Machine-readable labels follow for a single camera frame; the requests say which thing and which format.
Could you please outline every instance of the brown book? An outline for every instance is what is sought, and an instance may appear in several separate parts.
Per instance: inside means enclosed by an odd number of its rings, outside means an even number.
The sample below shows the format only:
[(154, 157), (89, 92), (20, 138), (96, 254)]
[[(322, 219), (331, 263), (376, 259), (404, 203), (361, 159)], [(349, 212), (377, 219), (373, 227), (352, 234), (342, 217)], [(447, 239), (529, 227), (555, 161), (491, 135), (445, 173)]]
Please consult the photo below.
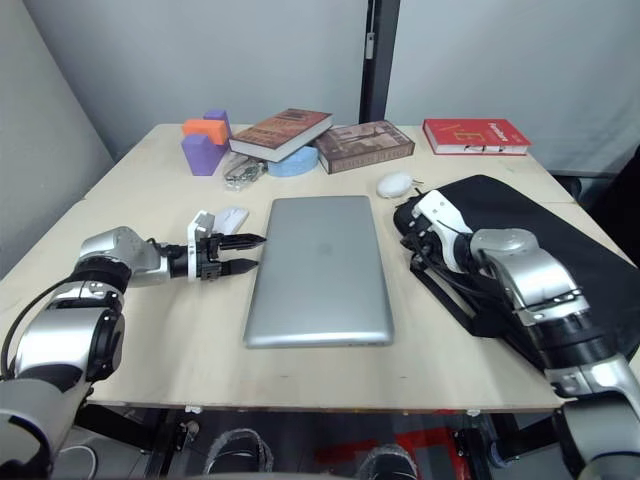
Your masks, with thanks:
[(331, 129), (318, 137), (314, 145), (327, 173), (407, 157), (413, 154), (415, 146), (386, 120)]
[(279, 162), (303, 147), (332, 125), (330, 113), (289, 108), (234, 135), (234, 152)]

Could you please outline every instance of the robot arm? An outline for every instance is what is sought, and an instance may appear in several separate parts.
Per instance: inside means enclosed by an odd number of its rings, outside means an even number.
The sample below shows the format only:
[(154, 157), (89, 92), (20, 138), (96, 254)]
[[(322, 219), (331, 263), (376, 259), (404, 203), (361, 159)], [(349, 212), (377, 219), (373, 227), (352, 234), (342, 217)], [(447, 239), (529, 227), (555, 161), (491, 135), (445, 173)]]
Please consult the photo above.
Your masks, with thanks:
[(527, 230), (473, 233), (437, 190), (412, 214), (413, 240), (405, 243), (415, 246), (416, 256), (435, 255), (424, 264), (495, 279), (536, 346), (551, 387), (575, 399), (554, 416), (569, 470), (577, 476), (585, 465), (587, 472), (615, 468), (618, 457), (634, 461), (640, 455), (640, 384), (591, 322), (589, 304), (566, 268)]
[(247, 259), (222, 262), (218, 250), (252, 248), (264, 238), (212, 230), (213, 215), (200, 212), (189, 226), (186, 246), (145, 242), (128, 227), (87, 239), (73, 272), (30, 322), (15, 365), (9, 366), (6, 356), (19, 317), (1, 359), (0, 477), (48, 475), (91, 385), (120, 364), (128, 286), (179, 276), (215, 279), (257, 265)]

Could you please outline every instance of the white wall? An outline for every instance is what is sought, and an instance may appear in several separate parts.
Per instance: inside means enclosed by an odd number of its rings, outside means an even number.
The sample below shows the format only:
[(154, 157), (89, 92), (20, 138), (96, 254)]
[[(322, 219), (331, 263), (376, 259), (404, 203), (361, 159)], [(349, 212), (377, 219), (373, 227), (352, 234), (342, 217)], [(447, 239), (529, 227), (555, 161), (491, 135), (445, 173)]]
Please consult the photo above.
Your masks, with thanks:
[(109, 150), (155, 124), (287, 107), (356, 123), (366, 0), (25, 2)]
[(0, 278), (112, 165), (22, 2), (0, 1)]
[(557, 171), (640, 144), (637, 0), (402, 0), (387, 118), (507, 117)]

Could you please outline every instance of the wooden table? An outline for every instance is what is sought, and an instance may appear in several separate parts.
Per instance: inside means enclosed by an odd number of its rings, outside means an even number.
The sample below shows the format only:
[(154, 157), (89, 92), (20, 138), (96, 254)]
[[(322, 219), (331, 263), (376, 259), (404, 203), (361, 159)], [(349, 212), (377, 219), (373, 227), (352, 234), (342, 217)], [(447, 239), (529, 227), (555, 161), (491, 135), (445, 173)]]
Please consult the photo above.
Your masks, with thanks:
[[(531, 156), (436, 157), (419, 127), (403, 131), (416, 142), (411, 157), (332, 176), (318, 165), (300, 177), (265, 176), (232, 192), (223, 184), (224, 164), (212, 177), (193, 177), (180, 148), (180, 126), (158, 125), (0, 283), (0, 335), (29, 300), (70, 272), (80, 244), (96, 233), (128, 225), (142, 238), (186, 243), (187, 224), (199, 209), (215, 213), (240, 206), (251, 212), (241, 232), (264, 234), (274, 198), (365, 194), (396, 326), (393, 345), (247, 350), (242, 332), (256, 271), (213, 283), (176, 279), (127, 291), (122, 364), (95, 385), (91, 401), (400, 411), (557, 406), (559, 399), (542, 375), (501, 341), (469, 335), (409, 272), (408, 252), (392, 222), (402, 200), (377, 197), (377, 181), (406, 170), (428, 190), (489, 175), (620, 251)], [(260, 248), (241, 252), (256, 259), (260, 253)], [(225, 252), (224, 258), (233, 255)], [(637, 357), (632, 365), (640, 370)]]

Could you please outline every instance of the foam block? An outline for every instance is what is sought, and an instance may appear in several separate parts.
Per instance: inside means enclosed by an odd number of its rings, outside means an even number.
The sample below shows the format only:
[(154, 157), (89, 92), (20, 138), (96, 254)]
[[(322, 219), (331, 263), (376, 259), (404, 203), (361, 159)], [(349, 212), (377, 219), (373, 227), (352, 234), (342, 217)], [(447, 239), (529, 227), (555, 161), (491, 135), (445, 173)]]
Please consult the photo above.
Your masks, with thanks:
[(222, 120), (227, 126), (227, 136), (231, 136), (231, 125), (229, 124), (229, 116), (226, 110), (214, 108), (205, 113), (202, 118), (205, 120)]
[(215, 145), (224, 145), (229, 138), (227, 125), (224, 123), (224, 120), (190, 118), (182, 124), (182, 133), (184, 133), (185, 136), (194, 133), (203, 133), (208, 135), (211, 143)]
[(196, 176), (212, 175), (227, 151), (224, 145), (214, 145), (204, 133), (193, 133), (182, 140), (191, 173)]
[(267, 162), (267, 171), (274, 177), (293, 177), (308, 172), (318, 164), (318, 150), (302, 147), (279, 162)]

